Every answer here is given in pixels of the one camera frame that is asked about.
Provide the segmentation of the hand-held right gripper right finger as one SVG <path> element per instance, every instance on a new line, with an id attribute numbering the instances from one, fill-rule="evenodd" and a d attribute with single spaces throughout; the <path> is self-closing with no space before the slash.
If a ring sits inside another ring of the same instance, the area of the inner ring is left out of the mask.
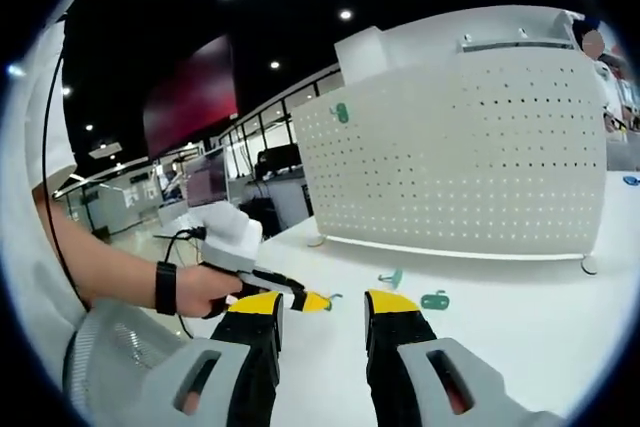
<path id="1" fill-rule="evenodd" d="M 439 338 L 408 298 L 365 292 L 366 378 L 379 426 L 562 426 L 511 398 L 503 376 L 462 344 Z"/>

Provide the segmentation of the person's left hand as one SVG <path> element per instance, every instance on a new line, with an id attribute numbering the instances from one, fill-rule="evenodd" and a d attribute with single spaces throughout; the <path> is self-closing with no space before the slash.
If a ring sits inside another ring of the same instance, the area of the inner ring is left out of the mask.
<path id="1" fill-rule="evenodd" d="M 180 268 L 176 274 L 176 312 L 183 317 L 204 318 L 215 301 L 225 300 L 242 288 L 242 281 L 235 275 L 202 265 Z"/>

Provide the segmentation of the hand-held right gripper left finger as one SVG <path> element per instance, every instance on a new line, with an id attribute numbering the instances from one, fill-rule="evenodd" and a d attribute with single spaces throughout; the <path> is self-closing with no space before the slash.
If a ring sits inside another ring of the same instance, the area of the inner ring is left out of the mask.
<path id="1" fill-rule="evenodd" d="M 280 373 L 283 295 L 245 297 L 142 384 L 144 426 L 268 426 Z"/>

